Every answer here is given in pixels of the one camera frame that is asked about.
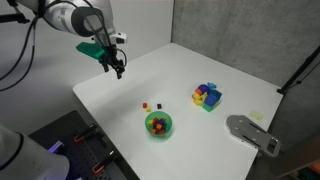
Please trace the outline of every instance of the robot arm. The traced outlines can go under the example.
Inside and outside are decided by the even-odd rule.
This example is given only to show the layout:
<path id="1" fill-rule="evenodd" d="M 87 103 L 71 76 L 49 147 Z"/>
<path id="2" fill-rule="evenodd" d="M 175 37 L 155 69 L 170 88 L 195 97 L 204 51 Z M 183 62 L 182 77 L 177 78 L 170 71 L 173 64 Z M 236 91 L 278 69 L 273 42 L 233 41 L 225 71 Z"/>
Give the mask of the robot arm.
<path id="1" fill-rule="evenodd" d="M 27 8 L 38 12 L 39 0 L 16 0 Z M 42 0 L 48 6 L 56 0 Z M 97 59 L 107 72 L 111 66 L 121 78 L 124 63 L 116 55 L 117 44 L 127 42 L 125 33 L 116 33 L 109 0 L 60 1 L 44 12 L 43 19 L 53 28 L 82 37 L 94 36 L 95 44 L 81 43 L 77 49 Z"/>

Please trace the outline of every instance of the white table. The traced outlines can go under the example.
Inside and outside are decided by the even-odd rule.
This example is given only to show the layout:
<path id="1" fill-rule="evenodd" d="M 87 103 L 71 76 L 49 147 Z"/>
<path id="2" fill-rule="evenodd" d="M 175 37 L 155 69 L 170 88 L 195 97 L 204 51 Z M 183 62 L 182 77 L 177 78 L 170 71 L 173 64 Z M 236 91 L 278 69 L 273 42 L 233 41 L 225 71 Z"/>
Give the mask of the white table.
<path id="1" fill-rule="evenodd" d="M 74 92 L 107 133 L 140 179 L 245 179 L 257 150 L 229 134 L 229 115 L 263 114 L 267 130 L 282 95 L 275 85 L 176 44 L 168 44 L 128 64 L 123 79 L 101 74 Z M 192 103 L 194 89 L 213 82 L 221 104 L 208 113 Z M 173 119 L 168 139 L 151 137 L 144 120 L 161 103 Z"/>

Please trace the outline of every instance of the red block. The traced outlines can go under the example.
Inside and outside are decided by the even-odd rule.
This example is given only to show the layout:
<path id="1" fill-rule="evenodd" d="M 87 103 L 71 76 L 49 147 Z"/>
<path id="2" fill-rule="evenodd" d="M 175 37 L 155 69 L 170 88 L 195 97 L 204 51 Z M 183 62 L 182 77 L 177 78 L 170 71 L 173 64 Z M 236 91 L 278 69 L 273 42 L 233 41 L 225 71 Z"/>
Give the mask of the red block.
<path id="1" fill-rule="evenodd" d="M 155 134 L 156 133 L 156 130 L 155 129 L 151 129 L 151 134 Z"/>
<path id="2" fill-rule="evenodd" d="M 196 92 L 197 94 L 199 94 L 199 95 L 202 95 L 202 92 L 201 92 L 200 89 L 196 89 L 195 92 Z"/>
<path id="3" fill-rule="evenodd" d="M 161 131 L 159 131 L 159 134 L 165 134 L 166 133 L 166 131 L 165 130 L 161 130 Z"/>
<path id="4" fill-rule="evenodd" d="M 159 119 L 155 117 L 155 118 L 153 119 L 153 124 L 154 124 L 154 123 L 157 123 L 158 121 L 159 121 Z"/>

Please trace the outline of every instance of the floor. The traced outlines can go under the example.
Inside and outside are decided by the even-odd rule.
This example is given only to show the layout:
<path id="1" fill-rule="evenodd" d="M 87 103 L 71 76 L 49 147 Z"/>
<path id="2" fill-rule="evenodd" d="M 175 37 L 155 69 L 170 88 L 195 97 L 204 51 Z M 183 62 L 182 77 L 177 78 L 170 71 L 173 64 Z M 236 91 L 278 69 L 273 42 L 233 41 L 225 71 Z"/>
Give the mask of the floor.
<path id="1" fill-rule="evenodd" d="M 272 159 L 263 155 L 251 166 L 246 180 L 293 180 L 289 176 L 277 179 L 271 171 Z"/>

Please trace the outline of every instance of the small cube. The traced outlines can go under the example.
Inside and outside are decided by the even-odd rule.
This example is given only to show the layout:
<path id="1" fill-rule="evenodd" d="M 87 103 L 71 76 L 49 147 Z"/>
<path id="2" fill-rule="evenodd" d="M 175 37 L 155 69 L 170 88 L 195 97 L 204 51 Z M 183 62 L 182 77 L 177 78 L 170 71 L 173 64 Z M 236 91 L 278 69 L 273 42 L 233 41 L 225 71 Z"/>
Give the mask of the small cube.
<path id="1" fill-rule="evenodd" d="M 159 123 L 159 124 L 161 124 L 161 125 L 163 126 L 165 122 L 164 122 L 164 120 L 163 120 L 163 119 L 160 119 L 160 120 L 158 121 L 158 123 Z"/>
<path id="2" fill-rule="evenodd" d="M 211 94 L 214 95 L 218 99 L 218 101 L 220 100 L 220 98 L 222 96 L 222 93 L 217 90 L 212 91 Z"/>
<path id="3" fill-rule="evenodd" d="M 193 103 L 197 106 L 202 106 L 203 104 L 203 101 L 201 101 L 200 99 L 199 100 L 193 100 Z"/>
<path id="4" fill-rule="evenodd" d="M 151 129 L 151 134 L 155 134 L 156 133 L 156 130 L 155 129 Z"/>
<path id="5" fill-rule="evenodd" d="M 153 123 L 154 123 L 154 124 L 157 123 L 158 121 L 159 121 L 158 118 L 154 118 L 154 119 L 153 119 Z"/>
<path id="6" fill-rule="evenodd" d="M 214 106 L 208 106 L 206 103 L 203 103 L 202 108 L 210 112 L 214 109 Z"/>
<path id="7" fill-rule="evenodd" d="M 148 125 L 149 125 L 149 126 L 153 126 L 153 120 L 149 120 L 149 121 L 148 121 Z"/>
<path id="8" fill-rule="evenodd" d="M 213 106 L 216 102 L 218 102 L 218 98 L 216 98 L 214 95 L 209 94 L 206 99 L 204 100 L 204 103 L 208 106 Z"/>
<path id="9" fill-rule="evenodd" d="M 166 133 L 166 131 L 165 130 L 161 130 L 161 131 L 159 131 L 159 134 L 165 134 Z"/>
<path id="10" fill-rule="evenodd" d="M 208 93 L 203 93 L 201 96 L 200 96 L 200 100 L 204 101 L 206 99 L 206 97 L 208 96 Z"/>
<path id="11" fill-rule="evenodd" d="M 161 130 L 161 128 L 162 128 L 162 125 L 161 125 L 161 124 L 158 124 L 158 125 L 156 126 L 156 129 L 159 130 L 159 131 Z"/>
<path id="12" fill-rule="evenodd" d="M 208 82 L 208 86 L 209 86 L 209 88 L 210 88 L 210 90 L 216 90 L 216 88 L 217 88 L 217 85 L 215 85 L 215 84 L 213 84 L 212 82 Z"/>
<path id="13" fill-rule="evenodd" d="M 209 86 L 207 86 L 206 84 L 201 84 L 198 89 L 201 90 L 202 93 L 206 93 L 210 90 Z"/>
<path id="14" fill-rule="evenodd" d="M 199 95 L 198 93 L 194 93 L 194 94 L 192 95 L 192 98 L 193 98 L 194 100 L 199 100 L 199 99 L 200 99 L 200 95 Z"/>
<path id="15" fill-rule="evenodd" d="M 151 108 L 148 106 L 148 107 L 146 107 L 146 111 L 147 112 L 151 112 Z"/>
<path id="16" fill-rule="evenodd" d="M 201 90 L 200 90 L 200 89 L 196 89 L 196 90 L 195 90 L 195 92 L 196 92 L 197 94 L 199 94 L 199 95 L 201 95 L 201 94 L 202 94 L 202 92 L 201 92 Z"/>

